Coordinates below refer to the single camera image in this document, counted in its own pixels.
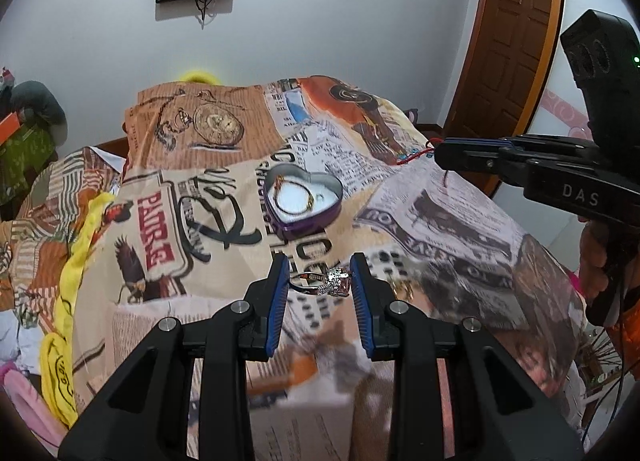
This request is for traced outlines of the person's right hand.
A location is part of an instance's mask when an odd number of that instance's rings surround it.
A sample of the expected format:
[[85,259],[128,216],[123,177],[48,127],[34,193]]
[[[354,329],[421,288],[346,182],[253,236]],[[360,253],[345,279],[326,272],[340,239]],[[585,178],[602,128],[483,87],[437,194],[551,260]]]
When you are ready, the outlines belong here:
[[582,234],[579,240],[579,268],[578,278],[582,293],[588,304],[608,288],[608,276],[604,272],[606,255],[605,244],[608,243],[610,232],[602,223],[578,218],[582,223]]

